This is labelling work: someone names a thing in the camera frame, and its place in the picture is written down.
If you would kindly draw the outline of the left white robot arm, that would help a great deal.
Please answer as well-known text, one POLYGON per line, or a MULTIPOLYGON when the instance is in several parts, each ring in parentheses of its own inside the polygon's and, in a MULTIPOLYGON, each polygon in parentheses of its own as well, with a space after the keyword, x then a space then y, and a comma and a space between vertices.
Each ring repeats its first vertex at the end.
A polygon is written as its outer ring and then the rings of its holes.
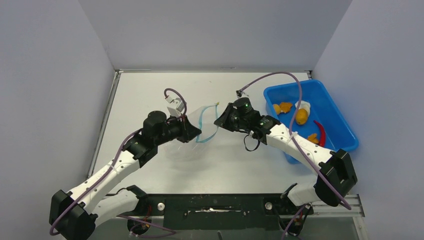
POLYGON ((151 160, 160 145, 173 140, 188 143, 201 133, 186 115, 167 117, 162 111, 150 112, 142 128, 123 140, 112 161, 78 186, 69 191, 59 190, 52 196, 50 235, 86 240, 104 222, 135 210, 147 196, 137 186, 114 196, 106 195, 151 160))

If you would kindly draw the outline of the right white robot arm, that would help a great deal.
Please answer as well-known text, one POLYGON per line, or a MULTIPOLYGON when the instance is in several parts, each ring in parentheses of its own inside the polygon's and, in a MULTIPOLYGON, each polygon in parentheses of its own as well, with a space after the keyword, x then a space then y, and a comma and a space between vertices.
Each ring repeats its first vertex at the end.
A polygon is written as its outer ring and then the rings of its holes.
POLYGON ((214 124, 230 132, 246 133, 279 149, 316 174, 316 180, 294 183, 282 194, 281 207, 286 213, 295 213, 302 205, 319 201, 351 210, 345 197, 358 178, 345 150, 334 151, 310 142, 276 118, 260 114, 247 97, 230 102, 214 124))

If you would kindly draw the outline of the orange fried nugget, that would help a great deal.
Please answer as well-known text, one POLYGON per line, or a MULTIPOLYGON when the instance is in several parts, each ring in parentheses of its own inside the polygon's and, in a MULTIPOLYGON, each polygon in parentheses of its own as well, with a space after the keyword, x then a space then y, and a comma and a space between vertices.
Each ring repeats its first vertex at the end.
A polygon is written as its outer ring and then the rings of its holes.
POLYGON ((291 111, 293 104, 291 102, 281 102, 279 104, 279 109, 281 114, 287 114, 291 111))

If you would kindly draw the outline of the orange fried chicken piece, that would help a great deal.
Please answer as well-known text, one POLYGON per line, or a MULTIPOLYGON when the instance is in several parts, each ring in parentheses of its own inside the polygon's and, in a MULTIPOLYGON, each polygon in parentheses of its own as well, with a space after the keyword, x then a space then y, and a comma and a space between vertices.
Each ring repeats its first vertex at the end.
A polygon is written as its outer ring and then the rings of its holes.
POLYGON ((310 142, 312 142, 315 145, 318 145, 319 142, 320 142, 319 139, 318 139, 318 134, 317 133, 313 133, 313 134, 309 135, 307 137, 307 140, 310 141, 310 142))

